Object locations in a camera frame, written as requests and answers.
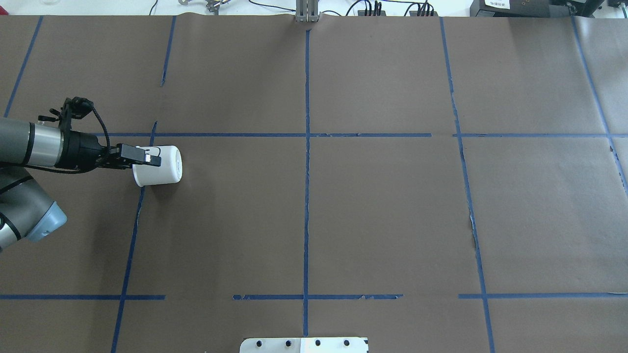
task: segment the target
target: vertical blue line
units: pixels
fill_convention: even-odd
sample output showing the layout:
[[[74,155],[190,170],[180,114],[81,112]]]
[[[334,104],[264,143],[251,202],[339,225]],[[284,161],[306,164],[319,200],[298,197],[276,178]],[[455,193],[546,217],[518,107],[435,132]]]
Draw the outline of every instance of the vertical blue line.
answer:
[[[154,143],[154,135],[157,129],[157,122],[155,121],[153,124],[153,130],[151,132],[151,139],[149,145],[152,146]],[[139,191],[139,200],[138,200],[138,208],[135,213],[135,223],[133,224],[133,234],[131,236],[131,245],[129,246],[129,256],[126,259],[126,270],[124,272],[124,281],[122,282],[122,291],[120,294],[120,302],[118,304],[118,314],[116,318],[116,327],[114,329],[114,338],[111,343],[111,353],[116,353],[117,349],[117,340],[120,336],[120,326],[122,325],[122,314],[124,313],[124,302],[126,301],[126,291],[129,287],[129,277],[131,275],[131,266],[133,265],[133,253],[135,252],[135,242],[138,237],[138,227],[139,227],[139,215],[142,211],[142,206],[144,204],[144,193],[146,191],[146,187],[142,187]]]
[[[465,191],[467,193],[467,205],[469,209],[469,217],[471,218],[471,229],[473,232],[473,238],[475,241],[475,262],[477,263],[477,272],[480,278],[480,289],[482,291],[482,303],[484,304],[484,320],[486,322],[486,332],[489,338],[490,353],[495,353],[495,343],[493,341],[493,328],[490,322],[489,312],[489,299],[486,295],[486,284],[484,281],[484,270],[482,269],[482,256],[480,254],[480,242],[477,237],[477,228],[475,226],[475,213],[473,209],[473,200],[471,199],[471,188],[469,186],[469,179],[467,173],[467,162],[465,161],[464,147],[462,145],[462,135],[460,131],[460,120],[458,118],[458,108],[456,107],[456,100],[453,96],[453,77],[452,68],[449,62],[449,51],[447,50],[447,36],[445,35],[445,23],[443,18],[440,18],[440,31],[443,37],[443,50],[445,52],[445,65],[447,66],[447,77],[449,80],[449,91],[452,98],[452,109],[456,123],[456,134],[458,139],[458,149],[460,151],[460,162],[462,163],[462,175],[465,181]]]
[[[593,92],[595,105],[597,106],[597,110],[600,113],[602,125],[604,126],[604,132],[606,133],[606,137],[609,139],[610,147],[613,149],[613,158],[615,158],[615,165],[617,166],[617,171],[619,172],[619,178],[622,180],[622,185],[624,186],[624,192],[626,196],[628,196],[628,183],[626,183],[624,169],[622,168],[622,163],[619,161],[619,156],[617,155],[617,148],[615,148],[615,143],[613,142],[613,137],[610,135],[610,129],[606,121],[606,115],[604,114],[604,110],[602,109],[602,104],[600,103],[600,96],[597,94],[597,89],[595,89],[595,85],[593,84],[593,78],[591,77],[591,71],[589,71],[587,59],[585,58],[584,51],[582,50],[582,44],[580,43],[580,35],[578,34],[578,27],[576,25],[576,20],[574,16],[571,17],[571,25],[573,26],[573,33],[576,37],[576,46],[578,47],[578,53],[580,54],[582,65],[584,66],[585,73],[587,74],[587,80],[589,82],[589,86],[591,86],[591,91]]]
[[[43,21],[43,16],[40,16],[37,21],[37,26],[35,26],[35,32],[33,32],[33,37],[31,38],[31,43],[28,45],[28,50],[26,51],[26,55],[24,56],[24,61],[22,62],[22,67],[19,68],[18,79],[15,80],[15,85],[13,86],[13,91],[11,92],[11,97],[9,98],[9,102],[6,105],[6,109],[4,110],[4,117],[9,117],[9,111],[11,110],[11,105],[13,104],[13,99],[15,98],[15,94],[18,92],[19,82],[22,80],[22,74],[24,74],[24,69],[26,68],[26,63],[28,63],[28,58],[31,56],[31,52],[33,51],[33,46],[35,45],[35,40],[37,39],[37,34],[39,33],[39,29],[41,27],[41,22]]]
[[[303,241],[303,336],[308,336],[310,267],[310,30],[305,32],[305,225]]]
[[[166,49],[166,60],[163,62],[163,75],[161,76],[160,87],[166,82],[166,72],[168,71],[168,60],[170,59],[170,48],[172,48],[172,37],[175,35],[176,16],[172,16],[172,24],[170,25],[170,37],[168,39],[168,49]]]

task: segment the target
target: white bracket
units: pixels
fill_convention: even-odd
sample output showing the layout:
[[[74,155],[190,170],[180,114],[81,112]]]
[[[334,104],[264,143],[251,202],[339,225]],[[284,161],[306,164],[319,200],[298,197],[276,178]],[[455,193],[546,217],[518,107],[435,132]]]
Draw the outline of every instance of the white bracket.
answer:
[[[320,337],[246,339],[240,353],[368,353],[369,339],[363,337]]]
[[[296,0],[297,22],[318,22],[318,0]]]

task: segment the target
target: black band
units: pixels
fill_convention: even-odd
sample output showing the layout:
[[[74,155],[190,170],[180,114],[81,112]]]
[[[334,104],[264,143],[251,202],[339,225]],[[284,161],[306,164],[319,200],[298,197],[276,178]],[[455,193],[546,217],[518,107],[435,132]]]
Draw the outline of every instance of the black band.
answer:
[[[11,230],[13,231],[13,234],[15,234],[15,237],[18,238],[18,240],[22,239],[22,235],[19,233],[19,230],[15,227],[15,224],[13,224],[13,222],[11,222],[5,215],[0,214],[0,217],[2,217],[4,223],[6,223],[6,225],[9,226],[9,228],[11,228]]]
[[[16,186],[18,186],[20,184],[26,183],[28,180],[32,180],[32,179],[33,179],[33,177],[29,175],[29,176],[25,176],[24,178],[22,178],[20,180],[16,180],[15,182],[10,183],[9,185],[7,185],[7,186],[3,187],[2,189],[0,189],[0,195],[4,194],[5,192],[9,191],[10,189],[12,189],[12,188],[14,188],[14,187],[16,187]]]
[[[24,160],[22,164],[28,164],[28,160],[31,159],[31,153],[33,152],[33,144],[35,143],[35,124],[32,122],[30,124],[30,131],[28,133],[28,145],[26,146],[26,154],[24,155]]]

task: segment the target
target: white floor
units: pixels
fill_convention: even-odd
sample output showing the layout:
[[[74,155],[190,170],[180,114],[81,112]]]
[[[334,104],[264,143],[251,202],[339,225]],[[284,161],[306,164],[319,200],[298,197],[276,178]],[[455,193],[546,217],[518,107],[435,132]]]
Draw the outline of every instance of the white floor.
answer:
[[[295,0],[258,0],[258,3],[272,4],[285,8],[295,8]],[[472,0],[430,0],[440,16],[468,16],[469,5]],[[320,11],[334,10],[345,14],[353,0],[320,0]],[[10,14],[57,14],[57,15],[141,15],[148,14],[154,0],[0,0]],[[181,13],[209,14],[205,9],[204,0],[190,0],[187,6],[179,4],[178,0],[158,0],[153,11],[157,15],[173,15]],[[388,16],[402,16],[408,7],[407,4],[384,3],[382,9]],[[353,15],[362,8],[356,5]],[[231,0],[220,9],[221,14],[278,14],[281,10],[264,8],[249,3],[247,0]],[[621,10],[610,8],[606,2],[602,9],[595,12],[596,18],[623,18]]]

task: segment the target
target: white cylinder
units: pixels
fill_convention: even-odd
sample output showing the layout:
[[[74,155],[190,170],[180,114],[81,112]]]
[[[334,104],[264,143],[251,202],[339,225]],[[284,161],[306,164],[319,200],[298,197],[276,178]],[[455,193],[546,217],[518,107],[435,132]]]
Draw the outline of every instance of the white cylinder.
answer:
[[[161,157],[161,166],[133,165],[133,177],[139,187],[178,183],[183,176],[181,153],[175,146],[139,147]]]

